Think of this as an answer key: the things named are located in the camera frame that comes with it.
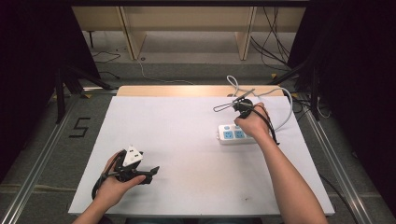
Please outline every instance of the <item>person's right hand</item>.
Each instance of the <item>person's right hand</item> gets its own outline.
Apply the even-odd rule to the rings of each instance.
[[[254,109],[268,119],[264,112],[265,107],[263,103],[255,104]],[[265,124],[264,120],[254,112],[251,112],[245,119],[236,118],[234,122],[242,128],[245,134],[252,136],[253,138],[256,138],[256,136],[261,134],[269,134],[269,128]]]

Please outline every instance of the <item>wooden edge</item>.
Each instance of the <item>wooden edge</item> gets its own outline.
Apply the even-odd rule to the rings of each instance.
[[[255,89],[256,94],[263,94],[278,86],[240,86],[240,90]],[[229,96],[235,93],[233,86],[121,86],[117,96]],[[283,91],[273,91],[269,96],[284,96]]]

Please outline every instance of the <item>wire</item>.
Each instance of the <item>wire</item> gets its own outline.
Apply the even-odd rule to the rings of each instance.
[[[323,179],[335,191],[335,193],[338,194],[338,196],[340,197],[341,201],[343,201],[344,205],[346,206],[347,210],[349,211],[350,215],[352,215],[353,220],[355,221],[355,223],[359,224],[359,221],[356,219],[356,216],[353,213],[352,208],[347,203],[345,198],[341,195],[340,191],[328,179],[326,179],[323,175],[319,174],[319,176],[320,176],[321,179]]]
[[[297,119],[297,122],[300,121],[300,119],[301,119],[306,113],[308,113],[310,110],[311,110],[311,109],[308,108],[308,109]]]
[[[318,110],[319,114],[320,114],[323,118],[328,119],[328,118],[332,115],[332,111],[329,111],[329,114],[328,114],[328,115],[323,115],[322,112],[321,112],[320,109],[319,109],[319,101],[320,101],[320,99],[318,98],[317,110]]]
[[[283,46],[282,42],[281,42],[280,39],[279,39],[279,35],[278,35],[278,33],[277,33],[277,13],[278,13],[278,7],[274,7],[274,21],[273,21],[273,24],[272,24],[272,25],[271,25],[270,19],[269,19],[269,17],[268,17],[268,14],[267,14],[267,12],[266,12],[266,10],[265,10],[265,7],[263,7],[262,9],[263,9],[264,14],[265,14],[265,17],[266,17],[266,19],[267,19],[267,21],[268,21],[268,24],[269,24],[269,26],[270,26],[270,28],[271,28],[270,34],[271,34],[271,33],[274,34],[274,37],[276,38],[276,44],[277,44],[277,48],[278,48],[278,50],[279,50],[279,53],[280,53],[280,55],[281,55],[283,61],[286,61],[285,58],[283,57],[283,54],[285,54],[285,56],[286,56],[287,58],[289,58],[289,55],[288,55],[288,54],[290,54],[290,52],[285,48],[285,46]]]
[[[98,56],[99,54],[102,54],[102,53],[115,55],[116,57],[115,57],[115,58],[112,58],[112,59],[110,59],[110,60],[107,60],[107,61],[105,61],[105,62],[96,62],[96,63],[108,63],[108,62],[111,62],[111,61],[114,61],[114,60],[118,59],[118,58],[121,56],[121,55],[118,54],[118,53],[110,53],[110,52],[107,52],[107,51],[100,51],[99,53],[93,54],[92,57],[94,58],[94,57],[96,57],[96,56]]]
[[[242,89],[239,88],[239,84],[238,84],[238,82],[236,81],[235,77],[233,77],[233,76],[227,76],[227,80],[231,83],[231,85],[233,85],[233,86],[235,87],[235,93],[233,94],[233,96],[235,96],[239,91],[246,91],[246,92],[248,92],[247,90],[242,90]],[[259,98],[260,98],[261,96],[268,95],[268,94],[270,94],[270,93],[273,92],[273,91],[279,91],[279,90],[284,91],[284,92],[289,96],[290,112],[289,112],[289,114],[288,114],[288,117],[287,117],[277,128],[274,128],[275,131],[279,130],[283,125],[285,125],[286,122],[288,122],[288,120],[289,120],[289,118],[290,118],[290,116],[291,116],[291,114],[292,114],[292,112],[293,112],[293,100],[292,100],[292,98],[291,98],[290,92],[289,92],[288,90],[286,90],[285,88],[281,88],[281,87],[275,88],[275,89],[273,89],[273,90],[271,90],[271,91],[268,91],[268,92],[265,92],[265,93],[262,93],[262,94],[259,94],[259,95],[257,95],[256,93],[254,93],[254,91],[252,92],[253,95],[254,95],[255,97],[259,97]]]
[[[139,60],[137,60],[137,62],[140,64],[140,67],[142,68],[142,76],[144,78],[146,78],[146,79],[154,80],[154,81],[161,81],[161,82],[165,82],[165,83],[185,82],[185,83],[188,83],[190,85],[195,85],[194,83],[186,81],[186,80],[171,80],[171,81],[169,81],[169,80],[163,80],[163,79],[158,79],[158,78],[154,78],[154,77],[146,77],[145,72],[143,71],[142,63],[139,62]]]
[[[111,72],[99,72],[99,73],[107,73],[107,74],[110,74],[111,76],[115,77],[116,79],[120,79],[119,76],[116,76],[115,74],[113,74]]]
[[[257,50],[259,53],[261,53],[262,56],[265,56],[265,57],[270,58],[270,59],[275,59],[275,60],[279,61],[280,63],[283,63],[285,66],[287,66],[289,68],[289,66],[288,66],[288,64],[286,62],[284,62],[281,59],[279,59],[278,57],[276,57],[275,54],[271,53],[268,49],[265,49],[264,47],[262,47],[253,37],[251,37],[250,39],[252,41],[251,43],[252,43],[253,48],[255,50]],[[272,66],[268,65],[267,63],[265,63],[263,57],[262,57],[262,62],[268,67],[275,68],[275,67],[272,67]],[[278,69],[278,70],[281,70],[281,71],[289,71],[287,69],[281,69],[281,68],[275,68],[275,69]]]

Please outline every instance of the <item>tabletop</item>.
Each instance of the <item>tabletop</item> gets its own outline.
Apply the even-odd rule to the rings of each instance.
[[[258,145],[225,146],[216,137],[218,127],[232,124],[238,115],[232,108],[216,113],[213,107],[230,103],[233,98],[114,96],[69,213],[81,214],[85,210],[92,201],[93,184],[108,158],[133,145],[144,152],[138,170],[147,171],[156,166],[160,170],[151,184],[130,189],[120,203],[107,211],[109,215],[280,216]],[[275,128],[290,112],[289,101],[284,96],[249,99],[253,103],[264,102]],[[317,195],[325,214],[332,215],[332,204],[294,116],[276,131],[276,137],[280,149]]]

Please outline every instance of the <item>white power strip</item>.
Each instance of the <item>white power strip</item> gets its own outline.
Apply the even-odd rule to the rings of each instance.
[[[217,138],[223,145],[256,143],[254,138],[245,134],[244,131],[235,124],[220,125]]]

